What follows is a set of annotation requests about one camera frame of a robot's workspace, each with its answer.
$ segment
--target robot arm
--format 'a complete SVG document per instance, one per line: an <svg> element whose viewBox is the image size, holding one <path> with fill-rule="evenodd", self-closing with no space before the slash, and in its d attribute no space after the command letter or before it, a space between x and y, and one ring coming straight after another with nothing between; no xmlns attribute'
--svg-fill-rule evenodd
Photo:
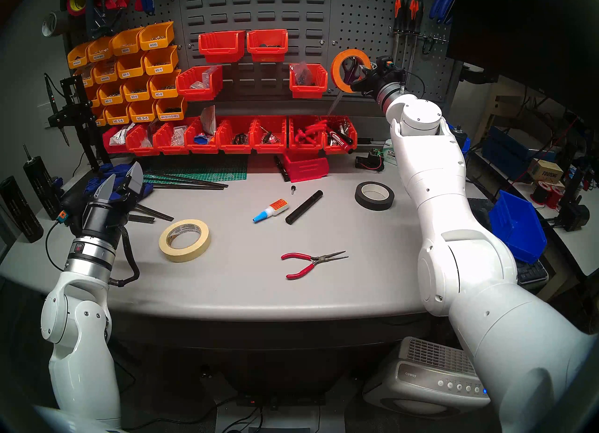
<svg viewBox="0 0 599 433"><path fill-rule="evenodd" d="M123 196L110 201L114 180L115 175L108 178L85 208L81 235L73 241L65 269L44 303L41 333L54 343L49 369L59 407L118 427L121 399L106 345L112 330L107 298L109 284L115 283L110 273L121 230L141 192L139 163L117 190ZM87 291L91 299L69 296L68 286Z"/></svg>
<svg viewBox="0 0 599 433"><path fill-rule="evenodd" d="M394 69L379 64L355 90L370 86L385 113L418 210L420 297L430 313L449 316L504 430L528 431L572 382L595 337L516 284L511 252L472 215L464 158L441 110L380 77Z"/></svg>

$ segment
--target green cutting mat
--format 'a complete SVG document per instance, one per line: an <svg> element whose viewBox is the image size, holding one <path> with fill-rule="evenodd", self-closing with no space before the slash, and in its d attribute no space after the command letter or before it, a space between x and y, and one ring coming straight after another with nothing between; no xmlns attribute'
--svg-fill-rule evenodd
<svg viewBox="0 0 599 433"><path fill-rule="evenodd" d="M179 167L148 168L154 174L178 175L179 177L193 178L205 182L227 182L230 180L246 180L247 155L223 155L221 157L207 157L201 162ZM144 182L156 183L184 183L182 180L166 180L162 177L144 173Z"/></svg>

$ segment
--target orange storage bin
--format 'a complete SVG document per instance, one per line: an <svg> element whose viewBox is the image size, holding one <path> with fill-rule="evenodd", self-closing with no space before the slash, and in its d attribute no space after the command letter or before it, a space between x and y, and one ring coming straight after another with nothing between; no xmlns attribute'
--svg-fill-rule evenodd
<svg viewBox="0 0 599 433"><path fill-rule="evenodd" d="M119 78L131 78L142 76L144 68L144 52L121 56L116 60L116 72Z"/></svg>
<svg viewBox="0 0 599 433"><path fill-rule="evenodd" d="M289 89L294 98L316 98L321 99L322 93L326 91L328 85L328 74L321 64L306 64L312 73L314 85L298 85L295 81L295 74L292 71L293 66L289 64Z"/></svg>
<svg viewBox="0 0 599 433"><path fill-rule="evenodd" d="M156 119L156 101L134 101L127 107L131 122L151 122Z"/></svg>
<svg viewBox="0 0 599 433"><path fill-rule="evenodd" d="M103 61L112 58L112 55L112 36L101 36L88 47L89 62Z"/></svg>
<svg viewBox="0 0 599 433"><path fill-rule="evenodd" d="M183 120L187 110L187 101L182 96L164 98L156 101L156 117L160 120Z"/></svg>
<svg viewBox="0 0 599 433"><path fill-rule="evenodd" d="M253 30L247 34L247 51L254 62L283 62L288 43L285 29Z"/></svg>
<svg viewBox="0 0 599 433"><path fill-rule="evenodd" d="M158 74L170 74L179 62L177 46L169 46L161 50L149 51L144 56L144 67L146 74L155 76Z"/></svg>
<svg viewBox="0 0 599 433"><path fill-rule="evenodd" d="M106 119L104 119L104 106L92 107L92 112L96 116L96 126L103 127L106 125Z"/></svg>
<svg viewBox="0 0 599 433"><path fill-rule="evenodd" d="M160 151L152 146L141 146L141 142L148 136L148 125L147 123L136 125L127 133L127 137L124 140L128 152L134 153L136 156L157 156L160 154Z"/></svg>
<svg viewBox="0 0 599 433"><path fill-rule="evenodd" d="M331 130L339 130L339 127L342 123L346 123L349 125L349 131L347 135L352 138L353 144L350 146L353 150L358 147L358 133L353 126L353 123L347 116L321 116L322 120L326 120L326 124L331 128ZM329 145L328 144L328 136L325 135L325 153L326 154L347 154L341 146L338 144Z"/></svg>
<svg viewBox="0 0 599 433"><path fill-rule="evenodd" d="M231 154L249 154L252 152L250 144L250 131L252 130L252 116L231 116L216 118L216 144L225 153ZM245 133L247 135L247 144L233 144L235 135Z"/></svg>
<svg viewBox="0 0 599 433"><path fill-rule="evenodd" d="M263 143L268 132L272 132L280 140L280 143ZM256 116L252 123L250 145L258 153L282 153L287 148L287 117Z"/></svg>
<svg viewBox="0 0 599 433"><path fill-rule="evenodd" d="M121 104L124 100L121 83L105 83L98 89L98 98L103 106Z"/></svg>
<svg viewBox="0 0 599 433"><path fill-rule="evenodd" d="M317 152L322 149L326 140L326 133L322 131L310 137L314 140L313 144L295 141L298 129L305 130L319 121L319 116L289 116L289 149L295 152Z"/></svg>
<svg viewBox="0 0 599 433"><path fill-rule="evenodd" d="M200 33L198 51L206 62L237 62L243 57L245 30Z"/></svg>
<svg viewBox="0 0 599 433"><path fill-rule="evenodd" d="M88 100L92 102L92 108L100 106L100 98L98 97L98 89L100 85L93 85L85 88L85 94L88 96Z"/></svg>
<svg viewBox="0 0 599 433"><path fill-rule="evenodd" d="M208 144L197 144L194 141L196 135L204 131L202 122L199 117L187 117L184 120L186 123L189 122L189 127L185 130L185 147L195 154L216 154L219 152L219 146L216 143L216 135L210 140Z"/></svg>
<svg viewBox="0 0 599 433"><path fill-rule="evenodd" d="M210 74L210 86L202 89L191 88L196 81L202 81L202 73L211 67L216 69ZM176 83L177 92L188 101L211 101L223 88L223 68L220 65L191 67L177 76Z"/></svg>
<svg viewBox="0 0 599 433"><path fill-rule="evenodd" d="M123 95L127 102L145 101L150 99L148 76L128 78L123 83Z"/></svg>
<svg viewBox="0 0 599 433"><path fill-rule="evenodd" d="M175 33L172 30L172 21L155 23L141 31L139 34L139 46L144 51L166 48L171 44L174 37Z"/></svg>
<svg viewBox="0 0 599 433"><path fill-rule="evenodd" d="M181 69L175 69L170 74L152 76L150 79L150 94L152 98L176 98L179 93L177 92L175 78L180 73Z"/></svg>
<svg viewBox="0 0 599 433"><path fill-rule="evenodd" d="M94 69L94 66L92 64L81 67L80 69L77 69L75 71L73 76L81 76L81 79L83 80L83 86L85 88L89 88L89 87L93 86L93 77L92 77L93 69Z"/></svg>
<svg viewBox="0 0 599 433"><path fill-rule="evenodd" d="M113 36L113 54L115 56L130 55L139 51L139 34L145 27L125 30Z"/></svg>
<svg viewBox="0 0 599 433"><path fill-rule="evenodd" d="M174 135L174 128L185 125L184 122L167 122L154 134L154 148L160 150L162 154L189 154L189 149L185 143L181 146L171 146L171 138Z"/></svg>
<svg viewBox="0 0 599 433"><path fill-rule="evenodd" d="M81 43L80 45L75 46L66 56L66 60L69 63L69 67L71 69L75 69L77 67L82 67L89 62L88 58L88 46L91 44L91 41L86 43Z"/></svg>
<svg viewBox="0 0 599 433"><path fill-rule="evenodd" d="M116 73L116 61L111 58L96 63L92 69L92 76L96 83L117 81L119 76Z"/></svg>
<svg viewBox="0 0 599 433"><path fill-rule="evenodd" d="M104 119L108 125L118 125L119 123L129 123L129 114L126 104L115 104L104 108Z"/></svg>

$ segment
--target yellow storage bin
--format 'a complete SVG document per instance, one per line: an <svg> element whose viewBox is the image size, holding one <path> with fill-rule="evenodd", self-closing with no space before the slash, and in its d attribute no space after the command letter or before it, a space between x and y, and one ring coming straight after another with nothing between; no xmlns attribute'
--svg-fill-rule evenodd
<svg viewBox="0 0 599 433"><path fill-rule="evenodd" d="M105 83L98 90L98 98L103 106L121 104L124 100L123 85L120 83Z"/></svg>
<svg viewBox="0 0 599 433"><path fill-rule="evenodd" d="M75 71L73 76L81 76L81 78L83 79L83 86L85 88L91 87L91 86L93 86L93 78L92 78L93 68L94 68L93 64L81 67L80 69L77 69Z"/></svg>
<svg viewBox="0 0 599 433"><path fill-rule="evenodd" d="M127 107L132 122L151 122L156 118L156 101L134 101Z"/></svg>
<svg viewBox="0 0 599 433"><path fill-rule="evenodd" d="M115 56L131 55L139 51L139 34L144 27L125 30L113 36L113 53Z"/></svg>
<svg viewBox="0 0 599 433"><path fill-rule="evenodd" d="M91 43L91 41L88 41L87 43L81 43L81 45L75 46L71 52L67 54L66 60L68 61L69 67L71 69L84 66L89 62L88 46Z"/></svg>
<svg viewBox="0 0 599 433"><path fill-rule="evenodd" d="M114 58L98 62L92 69L93 81L106 83L116 81L119 76L116 73L116 61Z"/></svg>
<svg viewBox="0 0 599 433"><path fill-rule="evenodd" d="M160 120L183 120L187 101L182 96L156 101L156 115Z"/></svg>
<svg viewBox="0 0 599 433"><path fill-rule="evenodd" d="M90 62L103 61L112 58L112 36L102 36L88 46Z"/></svg>
<svg viewBox="0 0 599 433"><path fill-rule="evenodd" d="M176 98L179 96L175 78L181 73L181 69L176 69L170 74L160 74L150 79L150 93L155 99L158 98Z"/></svg>
<svg viewBox="0 0 599 433"><path fill-rule="evenodd" d="M129 113L126 104L116 104L115 106L106 106L104 108L104 119L108 125L118 125L119 123L129 123Z"/></svg>
<svg viewBox="0 0 599 433"><path fill-rule="evenodd" d="M149 25L139 34L139 46L144 51L166 48L175 38L171 22L162 22Z"/></svg>
<svg viewBox="0 0 599 433"><path fill-rule="evenodd" d="M144 56L146 74L155 76L158 74L170 74L175 70L179 62L177 46L169 46L161 50L148 51Z"/></svg>
<svg viewBox="0 0 599 433"><path fill-rule="evenodd" d="M144 74L144 52L121 56L116 61L119 78L139 77Z"/></svg>
<svg viewBox="0 0 599 433"><path fill-rule="evenodd" d="M123 84L124 98L128 102L150 99L150 91L148 90L149 81L148 76L127 79Z"/></svg>

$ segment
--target cardboard box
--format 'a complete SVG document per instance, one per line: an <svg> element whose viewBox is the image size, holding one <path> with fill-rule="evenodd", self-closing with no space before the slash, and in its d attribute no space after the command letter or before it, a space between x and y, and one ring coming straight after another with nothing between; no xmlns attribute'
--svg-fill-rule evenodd
<svg viewBox="0 0 599 433"><path fill-rule="evenodd" d="M533 159L528 166L528 173L537 182L557 183L563 172L555 162Z"/></svg>

